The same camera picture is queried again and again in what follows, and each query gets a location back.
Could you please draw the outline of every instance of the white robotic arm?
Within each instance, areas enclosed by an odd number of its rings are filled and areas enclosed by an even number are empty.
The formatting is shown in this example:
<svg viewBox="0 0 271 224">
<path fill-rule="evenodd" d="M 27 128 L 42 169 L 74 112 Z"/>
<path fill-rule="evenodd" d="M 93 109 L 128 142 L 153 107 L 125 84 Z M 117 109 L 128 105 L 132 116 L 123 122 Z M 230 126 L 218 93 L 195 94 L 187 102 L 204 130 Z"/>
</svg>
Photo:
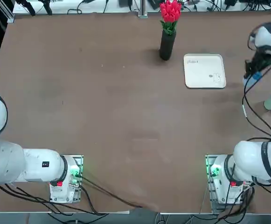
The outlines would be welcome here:
<svg viewBox="0 0 271 224">
<path fill-rule="evenodd" d="M 245 61 L 245 79 L 271 66 L 271 22 L 256 27 L 250 34 L 250 42 L 254 43 L 256 52 L 252 60 Z M 216 157 L 209 174 L 218 203 L 240 203 L 236 198 L 250 183 L 271 184 L 271 142 L 239 142 L 233 155 Z"/>
<path fill-rule="evenodd" d="M 0 140 L 0 184 L 49 182 L 50 200 L 57 203 L 80 201 L 81 166 L 73 156 L 50 149 L 23 149 Z"/>
</svg>

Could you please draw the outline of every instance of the green leaf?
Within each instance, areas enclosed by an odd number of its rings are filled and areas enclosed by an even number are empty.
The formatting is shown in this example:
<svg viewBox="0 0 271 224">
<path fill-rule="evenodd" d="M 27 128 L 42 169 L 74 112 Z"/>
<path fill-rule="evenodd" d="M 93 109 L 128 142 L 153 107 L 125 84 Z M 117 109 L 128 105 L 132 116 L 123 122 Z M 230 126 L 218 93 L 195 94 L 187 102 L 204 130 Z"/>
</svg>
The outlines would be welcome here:
<svg viewBox="0 0 271 224">
<path fill-rule="evenodd" d="M 166 34 L 171 35 L 170 32 L 169 32 L 167 29 L 163 29 L 163 30 L 164 30 L 164 32 L 165 32 Z"/>
<path fill-rule="evenodd" d="M 162 28 L 165 28 L 165 22 L 160 20 L 161 24 L 162 24 Z"/>
</svg>

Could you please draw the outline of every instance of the table surface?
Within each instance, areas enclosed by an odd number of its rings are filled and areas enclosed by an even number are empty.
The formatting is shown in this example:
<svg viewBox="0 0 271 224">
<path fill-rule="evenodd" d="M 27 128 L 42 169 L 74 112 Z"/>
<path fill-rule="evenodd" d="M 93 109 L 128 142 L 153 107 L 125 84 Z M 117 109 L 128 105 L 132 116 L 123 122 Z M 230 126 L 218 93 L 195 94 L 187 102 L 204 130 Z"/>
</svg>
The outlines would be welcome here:
<svg viewBox="0 0 271 224">
<path fill-rule="evenodd" d="M 132 14 L 17 18 L 0 50 L 0 95 L 9 110 L 0 138 L 83 154 L 84 174 L 121 198 L 155 211 L 198 213 L 205 154 L 230 154 L 240 140 L 263 136 L 244 118 L 242 78 L 244 60 L 253 56 L 248 35 L 271 21 L 271 13 L 184 14 L 167 62 L 157 52 L 159 20 Z M 221 54 L 226 88 L 188 89 L 187 53 Z M 271 73 L 249 99 L 271 124 L 271 112 L 262 107 L 270 94 Z M 47 184 L 20 186 L 49 196 Z M 130 209 L 86 187 L 98 211 Z M 75 206 L 90 210 L 85 196 Z M 0 211 L 47 210 L 0 192 Z M 208 193 L 202 212 L 211 212 Z M 271 213 L 271 195 L 256 188 L 249 212 Z"/>
</svg>

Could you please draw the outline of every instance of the wire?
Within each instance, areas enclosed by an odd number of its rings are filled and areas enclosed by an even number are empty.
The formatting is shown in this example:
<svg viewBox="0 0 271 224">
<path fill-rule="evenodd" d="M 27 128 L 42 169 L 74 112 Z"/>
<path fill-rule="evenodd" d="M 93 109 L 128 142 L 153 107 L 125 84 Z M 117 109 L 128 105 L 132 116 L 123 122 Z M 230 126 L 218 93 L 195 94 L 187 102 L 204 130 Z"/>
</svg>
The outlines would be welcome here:
<svg viewBox="0 0 271 224">
<path fill-rule="evenodd" d="M 192 12 L 192 11 L 190 10 L 190 8 L 188 8 L 187 6 L 183 6 L 183 7 L 186 8 L 186 9 L 188 9 L 188 11 Z"/>
<path fill-rule="evenodd" d="M 52 215 L 51 215 L 51 214 L 49 214 L 49 213 L 47 213 L 47 215 L 49 215 L 50 217 L 52 217 L 54 220 L 59 221 L 60 223 L 63 223 L 63 224 L 68 224 L 67 222 L 63 222 L 63 221 L 61 221 L 60 219 L 58 219 L 58 218 L 56 218 L 56 217 L 52 216 Z"/>
<path fill-rule="evenodd" d="M 82 14 L 83 12 L 82 12 L 81 9 L 79 9 L 79 7 L 80 7 L 80 5 L 83 4 L 83 3 L 84 3 L 84 0 L 81 1 L 81 2 L 78 4 L 77 8 L 70 8 L 70 9 L 68 9 L 67 15 L 69 14 L 70 11 L 76 11 L 77 14 L 79 14 L 79 15 Z"/>
<path fill-rule="evenodd" d="M 72 216 L 72 215 L 73 215 L 73 214 L 65 214 L 65 213 L 62 213 L 62 212 L 61 212 L 61 211 L 60 211 L 53 203 L 51 203 L 51 202 L 49 202 L 49 201 L 47 201 L 47 200 L 45 200 L 45 199 L 43 199 L 43 198 L 32 196 L 31 194 L 27 193 L 26 191 L 22 190 L 21 188 L 16 187 L 18 190 L 22 191 L 24 194 L 21 193 L 21 192 L 18 192 L 18 191 L 16 191 L 16 190 L 13 190 L 12 188 L 10 188 L 10 186 L 9 186 L 8 184 L 5 184 L 5 186 L 6 186 L 10 191 L 12 191 L 12 192 L 14 192 L 14 193 L 16 193 L 16 194 L 18 194 L 18 195 L 28 196 L 28 197 L 31 197 L 31 198 L 37 200 L 39 203 L 43 204 L 46 208 L 48 208 L 48 210 L 52 211 L 52 212 L 55 213 L 55 214 L 62 214 L 62 215 L 64 215 L 64 216 Z M 53 209 L 51 209 L 50 207 L 48 207 L 44 202 L 45 202 L 45 203 L 51 204 L 51 205 L 52 205 L 59 213 L 55 212 Z"/>
<path fill-rule="evenodd" d="M 209 2 L 209 3 L 213 4 L 213 5 L 215 5 L 215 8 L 217 8 L 218 11 L 221 11 L 221 8 L 219 8 L 214 2 L 211 2 L 209 0 L 204 0 L 204 1 Z"/>
<path fill-rule="evenodd" d="M 99 185 L 95 184 L 94 182 L 90 181 L 89 179 L 87 179 L 87 178 L 85 178 L 85 177 L 83 177 L 83 176 L 80 176 L 80 175 L 75 175 L 75 176 L 76 176 L 76 177 L 79 177 L 79 178 L 82 178 L 82 179 L 84 179 L 85 181 L 91 183 L 91 184 L 94 185 L 96 188 L 98 188 L 98 189 L 102 190 L 104 193 L 106 193 L 106 194 L 108 194 L 108 195 L 110 195 L 110 196 L 116 198 L 116 199 L 119 200 L 120 202 L 123 202 L 123 203 L 125 203 L 125 204 L 127 204 L 127 205 L 129 205 L 129 206 L 134 207 L 134 208 L 142 208 L 142 206 L 140 206 L 140 205 L 136 205 L 136 204 L 133 204 L 133 203 L 131 203 L 131 202 L 125 201 L 124 199 L 122 199 L 122 198 L 116 196 L 115 194 L 113 194 L 113 193 L 111 193 L 111 192 L 105 190 L 104 188 L 100 187 Z"/>
<path fill-rule="evenodd" d="M 246 141 L 259 140 L 259 139 L 271 140 L 270 138 L 266 138 L 266 137 L 253 137 L 253 138 L 247 139 Z"/>
<path fill-rule="evenodd" d="M 80 188 L 84 191 L 84 193 L 85 193 L 85 195 L 86 195 L 86 197 L 87 197 L 87 199 L 88 199 L 88 201 L 89 201 L 90 208 L 92 209 L 92 211 L 93 211 L 96 215 L 98 215 L 98 216 L 103 216 L 104 214 L 101 214 L 101 213 L 97 212 L 97 211 L 94 209 L 94 206 L 93 206 L 93 204 L 92 204 L 92 201 L 90 200 L 90 196 L 89 196 L 89 193 L 87 192 L 87 190 L 86 190 L 83 186 L 80 186 Z"/>
<path fill-rule="evenodd" d="M 2 191 L 4 191 L 5 193 L 7 193 L 8 195 L 11 195 L 13 197 L 17 197 L 17 198 L 20 198 L 20 199 L 23 199 L 25 201 L 30 201 L 30 202 L 34 202 L 34 203 L 39 203 L 38 201 L 36 200 L 32 200 L 30 198 L 26 198 L 26 197 L 22 197 L 22 196 L 19 196 L 17 194 L 14 194 L 14 193 L 11 193 L 9 192 L 8 190 L 4 189 L 2 186 L 0 186 L 0 189 Z M 86 211 L 86 210 L 83 210 L 83 209 L 79 209 L 79 208 L 75 208 L 75 207 L 72 207 L 72 206 L 68 206 L 66 204 L 62 204 L 62 203 L 55 203 L 55 202 L 49 202 L 49 204 L 53 204 L 53 205 L 59 205 L 59 206 L 63 206 L 63 207 L 66 207 L 66 208 L 69 208 L 69 209 L 73 209 L 73 210 L 77 210 L 77 211 L 82 211 L 82 212 L 85 212 L 85 213 L 88 213 L 88 214 L 92 214 L 92 215 L 95 215 L 95 213 L 92 213 L 92 212 L 89 212 L 89 211 Z"/>
<path fill-rule="evenodd" d="M 104 10 L 103 10 L 103 13 L 105 13 L 105 11 L 106 11 L 106 7 L 107 7 L 108 1 L 109 1 L 109 0 L 106 0 L 106 1 L 105 1 L 105 7 L 104 7 Z"/>
<path fill-rule="evenodd" d="M 168 215 L 167 220 L 165 221 L 165 224 L 167 224 L 168 219 L 170 218 L 170 216 L 171 216 L 171 215 Z"/>
<path fill-rule="evenodd" d="M 38 12 L 40 12 L 43 9 L 44 5 L 42 5 L 42 7 L 38 10 Z"/>
<path fill-rule="evenodd" d="M 136 5 L 137 10 L 140 11 L 139 6 L 138 6 L 136 0 L 134 0 L 134 2 L 135 2 L 135 5 Z"/>
<path fill-rule="evenodd" d="M 262 184 L 259 184 L 259 186 L 260 186 L 261 188 L 263 188 L 265 191 L 267 191 L 267 192 L 269 192 L 269 193 L 271 194 L 271 191 L 268 190 L 267 188 L 265 188 Z"/>
<path fill-rule="evenodd" d="M 247 97 L 246 97 L 246 94 L 255 86 L 255 84 L 257 84 L 269 71 L 271 70 L 271 67 L 269 67 L 267 69 L 267 71 L 248 89 L 246 90 L 246 87 L 247 87 L 247 83 L 249 82 L 249 80 L 251 79 L 252 76 L 250 76 L 247 80 L 247 82 L 245 83 L 245 86 L 244 86 L 244 96 L 242 98 L 242 105 L 244 106 L 244 99 L 246 101 L 246 104 L 248 105 L 248 107 L 251 109 L 251 111 L 265 124 L 267 125 L 267 127 L 269 127 L 269 129 L 271 130 L 271 126 L 263 119 L 261 118 L 261 116 L 259 116 L 255 111 L 254 109 L 251 107 L 251 105 L 249 104 L 248 100 L 247 100 Z M 254 124 L 251 123 L 251 121 L 247 118 L 247 116 L 245 116 L 245 118 L 247 119 L 247 121 L 254 127 L 256 128 L 257 130 L 269 135 L 271 137 L 271 134 L 265 132 L 264 130 L 256 127 Z"/>
<path fill-rule="evenodd" d="M 215 220 L 215 219 L 217 219 L 217 218 L 200 218 L 200 217 L 198 217 L 196 215 L 192 215 L 192 216 L 197 218 L 197 219 L 200 219 L 200 220 Z"/>
<path fill-rule="evenodd" d="M 192 1 L 193 5 L 194 5 L 193 9 L 195 9 L 195 10 L 197 11 L 197 7 L 196 7 L 196 4 L 195 4 L 195 0 L 191 0 L 191 1 Z"/>
<path fill-rule="evenodd" d="M 38 201 L 39 203 L 43 204 L 45 207 L 47 207 L 50 211 L 52 211 L 52 212 L 55 213 L 55 214 L 62 214 L 62 215 L 65 215 L 65 216 L 72 216 L 72 215 L 73 215 L 73 214 L 64 214 L 64 213 L 60 212 L 60 210 L 54 205 L 55 203 L 49 202 L 49 201 L 47 201 L 47 200 L 45 200 L 45 199 L 43 199 L 43 198 L 40 198 L 40 197 L 32 196 L 31 194 L 27 193 L 26 191 L 22 190 L 22 189 L 19 188 L 19 187 L 16 187 L 16 188 L 19 189 L 19 190 L 21 190 L 24 194 L 23 194 L 23 193 L 20 193 L 20 192 L 18 192 L 18 191 L 16 191 L 16 190 L 11 189 L 7 184 L 5 184 L 5 185 L 7 186 L 7 188 L 8 188 L 9 190 L 11 190 L 12 192 L 14 192 L 14 193 L 16 193 L 16 194 L 18 194 L 18 195 L 23 195 L 23 196 L 26 196 L 26 197 L 32 197 L 32 198 L 34 198 L 36 201 Z M 42 201 L 44 201 L 45 203 L 49 203 L 49 204 L 51 204 L 52 206 L 54 206 L 55 209 L 57 209 L 57 210 L 59 211 L 59 213 L 56 213 L 55 211 L 53 211 L 51 208 L 49 208 L 47 205 L 45 205 L 44 202 L 41 202 L 40 200 L 42 200 Z M 57 221 L 59 221 L 60 223 L 63 223 L 63 224 L 76 222 L 76 220 L 69 220 L 69 221 L 63 222 L 63 221 L 59 220 L 58 218 L 52 216 L 51 214 L 49 214 L 49 213 L 47 213 L 47 214 L 48 214 L 49 216 L 51 216 L 53 219 L 55 219 L 55 220 L 57 220 Z M 90 223 L 93 223 L 93 222 L 95 222 L 95 221 L 97 221 L 97 220 L 99 220 L 99 219 L 104 218 L 104 217 L 107 216 L 107 215 L 109 215 L 109 214 L 104 214 L 104 215 L 102 215 L 101 217 L 99 217 L 99 218 L 97 218 L 97 219 L 95 219 L 95 220 L 93 220 L 93 221 L 90 221 L 90 222 L 86 222 L 86 223 L 85 223 L 85 222 L 82 222 L 82 221 L 79 221 L 79 222 L 82 223 L 82 224 L 90 224 Z"/>
<path fill-rule="evenodd" d="M 80 220 L 78 220 L 78 223 L 81 223 L 81 224 L 90 224 L 90 223 L 93 223 L 93 222 L 95 222 L 95 221 L 98 221 L 98 220 L 100 220 L 100 219 L 102 219 L 102 218 L 104 218 L 105 216 L 108 216 L 109 214 L 105 214 L 104 216 L 101 216 L 101 217 L 99 217 L 99 218 L 96 218 L 96 219 L 94 219 L 93 221 L 90 221 L 90 222 L 82 222 L 82 221 L 80 221 Z M 69 221 L 66 221 L 67 223 L 75 223 L 76 222 L 76 220 L 69 220 Z"/>
<path fill-rule="evenodd" d="M 93 223 L 93 222 L 95 222 L 95 221 L 98 221 L 98 220 L 104 218 L 105 216 L 108 216 L 109 214 L 105 214 L 105 215 L 103 215 L 103 216 L 101 216 L 101 217 L 99 217 L 99 218 L 97 218 L 97 219 L 95 219 L 95 220 L 93 220 L 93 221 L 90 221 L 90 222 L 83 222 L 83 221 L 80 221 L 80 220 L 77 220 L 77 219 L 75 219 L 75 220 L 69 220 L 69 221 L 63 222 L 63 221 L 61 221 L 60 219 L 58 219 L 58 218 L 52 216 L 52 215 L 49 214 L 49 213 L 47 213 L 47 215 L 49 215 L 50 217 L 52 217 L 52 218 L 55 219 L 56 221 L 59 221 L 60 223 L 63 223 L 63 224 L 76 223 L 76 221 L 77 221 L 77 223 L 81 223 L 81 224 L 90 224 L 90 223 Z"/>
<path fill-rule="evenodd" d="M 210 180 L 210 174 L 209 174 L 209 177 L 208 177 L 208 179 L 207 179 L 207 185 L 206 185 L 206 189 L 205 189 L 205 192 L 204 192 L 204 196 L 203 196 L 203 198 L 202 198 L 202 205 L 201 205 L 201 209 L 200 209 L 200 213 L 199 213 L 199 214 L 201 214 L 201 212 L 202 212 L 202 208 L 203 208 L 203 205 L 204 205 L 204 201 L 205 201 L 207 189 L 208 189 L 208 186 L 209 186 L 209 185 L 208 185 L 209 180 Z M 191 221 L 194 217 L 197 218 L 197 219 L 200 219 L 200 220 L 214 220 L 214 219 L 217 219 L 217 218 L 204 219 L 204 218 L 200 218 L 200 217 L 198 217 L 198 216 L 196 216 L 196 215 L 193 215 L 192 218 L 190 218 L 188 221 Z"/>
</svg>

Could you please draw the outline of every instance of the red tulip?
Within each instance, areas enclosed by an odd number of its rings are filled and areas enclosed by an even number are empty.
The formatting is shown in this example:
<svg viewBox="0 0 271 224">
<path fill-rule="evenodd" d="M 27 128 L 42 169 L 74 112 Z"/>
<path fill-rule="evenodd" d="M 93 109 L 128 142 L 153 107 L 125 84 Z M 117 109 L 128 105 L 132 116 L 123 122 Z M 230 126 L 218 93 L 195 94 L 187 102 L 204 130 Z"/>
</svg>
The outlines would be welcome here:
<svg viewBox="0 0 271 224">
<path fill-rule="evenodd" d="M 177 3 L 177 1 L 173 1 L 173 2 L 172 2 L 172 8 L 174 8 L 176 11 L 178 11 L 178 10 L 177 10 L 178 7 L 179 7 L 179 4 Z"/>
<path fill-rule="evenodd" d="M 160 4 L 160 10 L 164 22 L 175 22 L 180 17 L 181 4 L 177 0 L 173 0 L 172 3 L 167 0 L 165 3 Z"/>
<path fill-rule="evenodd" d="M 165 8 L 162 9 L 162 11 L 161 11 L 161 16 L 163 17 L 164 14 L 167 14 L 167 10 L 166 10 Z"/>
<path fill-rule="evenodd" d="M 174 18 L 174 14 L 173 13 L 169 14 L 169 21 L 170 22 L 175 22 L 175 18 Z"/>
<path fill-rule="evenodd" d="M 162 11 L 163 9 L 167 9 L 166 5 L 164 3 L 161 3 L 160 4 L 160 10 Z"/>
<path fill-rule="evenodd" d="M 168 13 L 164 14 L 162 17 L 164 22 L 170 22 L 170 16 Z"/>
<path fill-rule="evenodd" d="M 176 12 L 176 13 L 174 14 L 174 19 L 175 19 L 176 21 L 178 21 L 179 18 L 180 18 L 180 12 Z"/>
</svg>

